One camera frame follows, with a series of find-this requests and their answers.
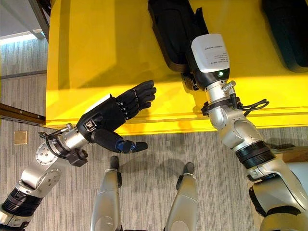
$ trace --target yellow table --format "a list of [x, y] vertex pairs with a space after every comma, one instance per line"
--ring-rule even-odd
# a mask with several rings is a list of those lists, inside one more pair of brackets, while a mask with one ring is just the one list
[[[252, 112], [258, 128], [308, 125], [308, 73], [287, 70], [279, 57], [260, 0], [190, 0], [203, 7], [211, 33], [224, 37], [230, 80], [243, 104], [270, 103]], [[127, 134], [215, 130], [201, 107], [203, 92], [188, 91], [168, 69], [147, 10], [147, 0], [52, 1], [46, 126], [75, 124], [108, 93], [117, 96], [153, 79], [156, 99], [117, 131]]]

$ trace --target black cable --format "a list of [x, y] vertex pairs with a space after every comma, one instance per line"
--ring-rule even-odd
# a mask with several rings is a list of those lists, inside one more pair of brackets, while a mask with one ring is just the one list
[[251, 111], [255, 111], [255, 110], [259, 110], [261, 108], [264, 108], [266, 107], [267, 105], [269, 104], [269, 101], [267, 101], [266, 99], [263, 99], [259, 102], [256, 102], [254, 104], [251, 104], [251, 105], [247, 105], [247, 106], [243, 106], [243, 104], [241, 102], [238, 103], [238, 109], [242, 110], [242, 111], [245, 111], [244, 113], [244, 116], [248, 116], [248, 114], [251, 112]]
[[49, 149], [49, 151], [51, 151], [52, 154], [54, 154], [55, 156], [62, 158], [62, 159], [67, 159], [65, 156], [59, 155], [57, 154], [50, 146], [49, 141], [52, 141], [53, 139], [57, 139], [55, 137], [55, 134], [62, 134], [63, 132], [61, 131], [61, 129], [56, 130], [55, 132], [51, 133], [51, 134], [47, 134], [46, 132], [39, 132], [39, 136], [42, 137], [47, 145], [47, 148]]

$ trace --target robotic hand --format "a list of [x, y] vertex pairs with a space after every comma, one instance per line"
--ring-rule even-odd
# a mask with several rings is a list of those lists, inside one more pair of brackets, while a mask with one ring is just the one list
[[249, 194], [257, 212], [265, 217], [260, 230], [308, 230], [307, 193], [246, 118], [269, 102], [264, 99], [243, 106], [236, 97], [235, 82], [227, 82], [230, 63], [223, 38], [208, 33], [202, 8], [194, 13], [188, 0], [149, 0], [148, 8], [167, 65], [182, 72], [189, 89], [205, 92], [203, 115], [209, 116], [223, 143], [235, 152], [247, 177], [258, 181]]
[[91, 143], [116, 153], [134, 153], [147, 149], [144, 142], [125, 141], [114, 132], [115, 129], [132, 119], [140, 110], [151, 107], [156, 88], [152, 80], [143, 82], [114, 98], [102, 102], [85, 113], [76, 127], [82, 136]]
[[111, 95], [94, 105], [78, 121], [76, 128], [66, 128], [52, 134], [40, 133], [45, 139], [36, 151], [36, 160], [22, 173], [21, 179], [0, 205], [0, 230], [24, 230], [33, 218], [42, 199], [59, 181], [69, 164], [82, 166], [88, 154], [82, 147], [89, 143], [116, 152], [130, 153], [147, 149], [144, 142], [124, 140], [115, 129], [149, 108], [156, 88], [153, 81], [143, 82], [114, 98]]

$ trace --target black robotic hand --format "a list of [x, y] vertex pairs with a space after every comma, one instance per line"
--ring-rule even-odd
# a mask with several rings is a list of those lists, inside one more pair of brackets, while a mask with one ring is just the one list
[[114, 132], [126, 120], [133, 118], [140, 110], [151, 107], [156, 88], [152, 80], [143, 82], [123, 94], [102, 102], [82, 115], [76, 127], [91, 143], [116, 153], [134, 153], [148, 148], [145, 142], [132, 142]]

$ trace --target cable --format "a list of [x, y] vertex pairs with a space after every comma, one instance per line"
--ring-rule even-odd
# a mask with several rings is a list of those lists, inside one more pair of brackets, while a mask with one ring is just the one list
[[247, 105], [247, 106], [243, 106], [243, 104], [241, 102], [238, 103], [238, 109], [242, 110], [242, 111], [245, 111], [244, 113], [244, 116], [248, 116], [248, 114], [251, 112], [251, 111], [255, 111], [255, 110], [259, 110], [261, 108], [264, 108], [266, 107], [267, 105], [269, 104], [269, 101], [267, 101], [266, 99], [263, 99], [259, 102], [256, 102], [254, 104], [251, 104], [251, 105]]

